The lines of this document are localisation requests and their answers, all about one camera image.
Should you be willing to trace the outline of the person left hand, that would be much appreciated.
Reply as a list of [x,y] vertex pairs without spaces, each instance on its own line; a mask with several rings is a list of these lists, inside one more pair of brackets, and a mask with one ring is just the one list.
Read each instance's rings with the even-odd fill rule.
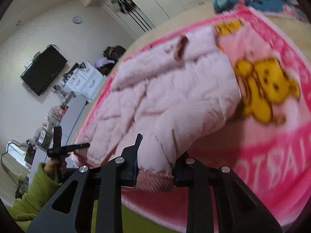
[[57,167],[59,167],[59,170],[62,174],[65,174],[67,171],[67,162],[60,162],[58,159],[50,159],[43,167],[44,172],[49,176],[49,178],[51,178],[55,182],[57,182]]

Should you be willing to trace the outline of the green sleeve forearm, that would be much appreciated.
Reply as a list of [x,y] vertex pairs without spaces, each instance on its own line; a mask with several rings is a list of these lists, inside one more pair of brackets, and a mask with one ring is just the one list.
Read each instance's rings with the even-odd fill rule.
[[22,198],[16,198],[11,206],[6,207],[23,232],[27,232],[36,215],[61,187],[60,183],[53,181],[44,172],[45,164],[39,164],[28,192]]

